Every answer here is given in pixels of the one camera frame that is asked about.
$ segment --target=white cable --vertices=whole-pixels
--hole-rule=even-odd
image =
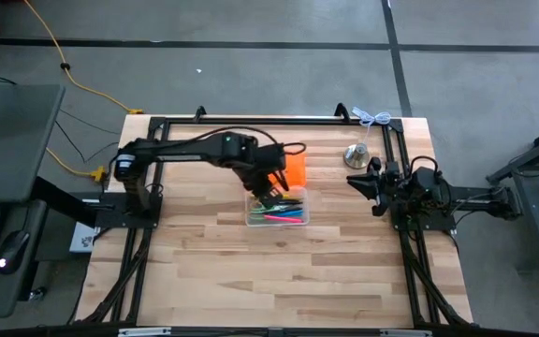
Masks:
[[[359,123],[365,127],[367,127],[367,132],[365,133],[365,138],[363,138],[362,143],[364,143],[366,146],[367,144],[367,138],[370,135],[370,126],[377,122],[380,125],[388,125],[390,123],[390,119],[392,118],[390,116],[390,113],[383,111],[375,115],[375,117],[371,116],[366,111],[363,111],[357,107],[353,107],[352,111],[359,119]]]

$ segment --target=pink pen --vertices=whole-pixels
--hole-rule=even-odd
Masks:
[[[288,217],[282,217],[282,216],[263,215],[263,217],[268,220],[284,221],[284,222],[290,222],[290,223],[295,223],[295,224],[302,224],[303,222],[301,219],[288,218]]]

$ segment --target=clear plastic container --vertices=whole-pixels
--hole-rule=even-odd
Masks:
[[[255,207],[258,201],[255,200],[255,197],[249,193],[245,192],[244,196],[244,218],[245,223],[248,227],[279,227],[279,226],[305,226],[309,224],[309,197],[307,196],[307,190],[304,187],[300,186],[291,186],[290,191],[283,192],[283,194],[288,195],[290,198],[297,198],[302,200],[301,208],[303,210],[302,216],[297,216],[296,218],[300,219],[300,223],[292,223],[278,220],[269,220],[261,217],[258,214],[250,214],[252,208]]]

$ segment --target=concrete floor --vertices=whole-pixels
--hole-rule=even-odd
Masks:
[[[379,0],[33,0],[59,37],[184,41],[388,42]],[[391,0],[400,43],[539,45],[539,0]],[[46,34],[22,4],[0,5],[6,37]],[[389,51],[64,48],[75,78],[149,113],[330,115],[338,102],[401,115]],[[413,115],[427,117],[444,175],[457,185],[484,177],[539,135],[539,53],[401,54]],[[46,47],[0,47],[0,76],[63,83],[63,108],[119,131],[124,112],[69,85]],[[86,155],[117,140],[60,114]],[[108,149],[83,164],[59,130],[50,146],[71,166],[107,163]],[[41,174],[69,191],[96,186],[48,157]],[[460,259],[476,323],[539,332],[539,272],[518,275],[535,254],[523,220],[467,217]],[[19,306],[0,329],[64,324],[79,295],[86,260],[52,264],[41,303]]]

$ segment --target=orange object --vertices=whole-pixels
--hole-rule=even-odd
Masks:
[[[284,176],[288,186],[304,186],[307,184],[307,174],[305,173],[305,153],[296,155],[286,155],[286,169],[284,170]],[[269,180],[276,184],[278,181],[271,174]]]

